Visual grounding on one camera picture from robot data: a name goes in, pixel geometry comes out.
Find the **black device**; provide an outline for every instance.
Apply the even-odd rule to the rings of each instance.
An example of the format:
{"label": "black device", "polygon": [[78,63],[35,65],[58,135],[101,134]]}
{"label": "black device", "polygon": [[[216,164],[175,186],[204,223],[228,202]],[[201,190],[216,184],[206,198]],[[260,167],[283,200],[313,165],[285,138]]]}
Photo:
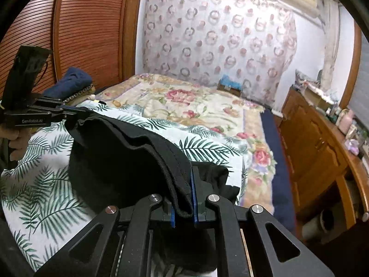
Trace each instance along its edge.
{"label": "black device", "polygon": [[[84,117],[85,111],[67,106],[60,99],[44,97],[32,93],[37,75],[41,73],[51,50],[36,46],[20,46],[14,58],[5,83],[3,98],[0,104],[0,123],[8,128],[32,128],[50,126],[51,123],[63,119]],[[18,162],[10,161],[12,149],[9,141],[3,139],[0,146],[0,165],[6,169],[14,169]]]}
{"label": "black device", "polygon": [[247,209],[215,195],[195,166],[191,186],[194,216],[187,221],[177,222],[169,200],[158,194],[123,209],[108,206],[34,277],[149,277],[155,231],[176,224],[215,229],[218,277],[252,276],[246,250],[254,277],[334,277],[261,205]]}

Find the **white sheet with green leaves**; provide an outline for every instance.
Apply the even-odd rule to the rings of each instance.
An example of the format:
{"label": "white sheet with green leaves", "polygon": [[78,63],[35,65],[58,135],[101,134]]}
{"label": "white sheet with green leaves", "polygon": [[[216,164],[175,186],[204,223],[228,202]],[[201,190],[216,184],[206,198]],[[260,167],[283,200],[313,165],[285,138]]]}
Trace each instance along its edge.
{"label": "white sheet with green leaves", "polygon": [[[225,137],[202,126],[143,118],[143,109],[137,105],[115,109],[85,101],[79,106],[160,134],[176,144],[192,161],[212,161],[227,166],[227,184],[240,187],[239,196],[245,192],[251,163],[246,140]],[[34,271],[95,216],[69,182],[72,144],[73,138],[64,122],[42,128],[32,136],[18,166],[5,170],[0,177],[0,202],[6,220]],[[130,164],[122,161],[122,170],[127,165]]]}

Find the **window blind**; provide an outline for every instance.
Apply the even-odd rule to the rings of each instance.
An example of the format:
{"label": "window blind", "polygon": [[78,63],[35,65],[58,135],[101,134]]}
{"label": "window blind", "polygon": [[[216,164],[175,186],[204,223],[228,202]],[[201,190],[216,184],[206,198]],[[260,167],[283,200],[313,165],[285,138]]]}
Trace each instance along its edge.
{"label": "window blind", "polygon": [[369,129],[369,43],[363,33],[361,39],[359,72],[348,108]]}

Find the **navy blue mattress edge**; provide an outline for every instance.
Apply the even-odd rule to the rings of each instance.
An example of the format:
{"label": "navy blue mattress edge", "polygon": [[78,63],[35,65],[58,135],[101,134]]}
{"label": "navy blue mattress edge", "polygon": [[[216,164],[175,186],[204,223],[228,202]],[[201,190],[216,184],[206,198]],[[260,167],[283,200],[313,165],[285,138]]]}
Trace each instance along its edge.
{"label": "navy blue mattress edge", "polygon": [[272,180],[272,203],[274,217],[290,232],[296,234],[296,215],[293,205],[289,170],[286,164],[279,131],[274,121],[274,115],[269,109],[261,113],[265,140],[273,151],[276,164],[276,174]]}

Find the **human hand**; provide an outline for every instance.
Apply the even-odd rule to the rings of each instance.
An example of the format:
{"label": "human hand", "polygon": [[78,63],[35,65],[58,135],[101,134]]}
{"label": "human hand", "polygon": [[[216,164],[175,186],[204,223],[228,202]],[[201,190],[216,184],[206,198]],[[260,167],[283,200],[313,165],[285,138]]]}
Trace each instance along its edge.
{"label": "human hand", "polygon": [[10,161],[21,160],[27,150],[28,141],[31,138],[31,129],[9,129],[5,124],[0,124],[0,143],[3,139],[9,140],[9,148],[15,149],[10,154]]}

